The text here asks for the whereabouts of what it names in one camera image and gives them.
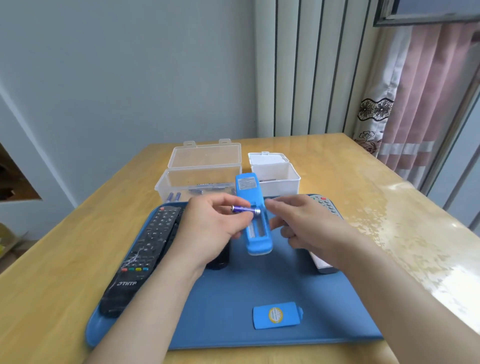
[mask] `transparent lid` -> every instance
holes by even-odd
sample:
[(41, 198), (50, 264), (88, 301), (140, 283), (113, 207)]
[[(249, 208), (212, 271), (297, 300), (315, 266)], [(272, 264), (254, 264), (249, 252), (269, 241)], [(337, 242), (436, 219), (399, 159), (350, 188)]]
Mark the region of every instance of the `transparent lid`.
[(241, 144), (220, 139), (218, 144), (198, 146), (194, 141), (173, 148), (168, 168), (241, 165)]
[(288, 158), (283, 153), (249, 153), (248, 160), (251, 166), (259, 164), (275, 164), (275, 163), (288, 163)]

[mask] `white remote control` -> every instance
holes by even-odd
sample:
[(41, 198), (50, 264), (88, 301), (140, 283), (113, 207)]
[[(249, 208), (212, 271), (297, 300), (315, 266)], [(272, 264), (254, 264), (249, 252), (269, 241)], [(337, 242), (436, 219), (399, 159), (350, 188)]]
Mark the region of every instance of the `white remote control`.
[[(311, 198), (313, 198), (315, 201), (317, 201), (319, 204), (321, 204), (323, 207), (327, 208), (332, 214), (337, 215), (343, 220), (342, 215), (338, 212), (336, 209), (335, 205), (333, 204), (332, 201), (330, 201), (328, 198), (322, 196), (321, 194), (311, 194), (309, 195)], [(321, 260), (319, 257), (317, 257), (315, 254), (312, 252), (309, 252), (310, 256), (313, 259), (313, 262), (315, 263), (318, 271), (322, 274), (330, 274), (330, 273), (336, 273), (338, 272), (338, 269), (331, 266), (330, 264), (324, 262)]]

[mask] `blue remote control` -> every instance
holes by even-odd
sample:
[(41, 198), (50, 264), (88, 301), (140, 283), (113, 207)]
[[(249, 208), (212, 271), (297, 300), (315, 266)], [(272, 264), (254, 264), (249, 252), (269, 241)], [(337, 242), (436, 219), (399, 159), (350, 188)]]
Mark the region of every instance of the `blue remote control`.
[(254, 216), (250, 225), (245, 229), (248, 254), (268, 254), (273, 249), (272, 234), (257, 175), (255, 173), (239, 174), (235, 177), (235, 185), (237, 196), (249, 201), (252, 208), (261, 210), (261, 214)]

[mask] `person's left hand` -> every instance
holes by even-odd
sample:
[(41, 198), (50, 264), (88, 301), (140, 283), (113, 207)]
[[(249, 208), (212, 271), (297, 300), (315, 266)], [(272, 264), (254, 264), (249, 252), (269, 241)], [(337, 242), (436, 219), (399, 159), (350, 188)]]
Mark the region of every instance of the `person's left hand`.
[(226, 193), (192, 197), (183, 212), (169, 255), (185, 257), (194, 268), (203, 269), (230, 239), (240, 237), (241, 230), (253, 219), (251, 212), (232, 214), (230, 206), (250, 207), (250, 203)]

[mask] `battery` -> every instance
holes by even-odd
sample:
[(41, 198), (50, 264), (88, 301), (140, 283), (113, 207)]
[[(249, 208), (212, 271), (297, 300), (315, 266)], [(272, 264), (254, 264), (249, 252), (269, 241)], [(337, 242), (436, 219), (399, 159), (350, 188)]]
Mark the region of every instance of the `battery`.
[(234, 214), (238, 214), (239, 212), (252, 212), (254, 216), (260, 216), (262, 211), (259, 208), (252, 208), (252, 207), (243, 207), (243, 206), (232, 206), (231, 210)]

